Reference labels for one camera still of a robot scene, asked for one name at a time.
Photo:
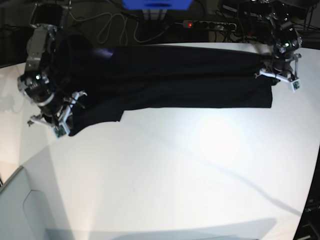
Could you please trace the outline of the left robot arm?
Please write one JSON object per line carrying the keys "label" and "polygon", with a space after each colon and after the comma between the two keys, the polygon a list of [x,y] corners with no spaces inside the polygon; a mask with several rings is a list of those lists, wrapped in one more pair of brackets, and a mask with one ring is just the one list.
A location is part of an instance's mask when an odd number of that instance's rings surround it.
{"label": "left robot arm", "polygon": [[253,4],[260,5],[259,15],[269,24],[269,40],[267,45],[271,52],[264,54],[264,68],[260,74],[269,78],[275,86],[282,80],[292,83],[298,80],[298,62],[302,57],[296,51],[302,46],[302,38],[292,23],[285,3],[279,0],[254,0]]}

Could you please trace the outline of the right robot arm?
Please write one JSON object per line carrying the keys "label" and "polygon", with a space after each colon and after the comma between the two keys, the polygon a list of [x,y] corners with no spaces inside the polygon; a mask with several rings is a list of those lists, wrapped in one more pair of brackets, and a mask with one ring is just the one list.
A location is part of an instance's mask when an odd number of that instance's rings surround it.
{"label": "right robot arm", "polygon": [[24,73],[17,79],[22,96],[40,109],[39,115],[30,117],[29,124],[49,126],[70,132],[68,118],[78,99],[86,93],[65,93],[57,83],[53,61],[57,33],[62,32],[71,10],[70,0],[40,0],[35,3],[29,24],[33,34],[27,43]]}

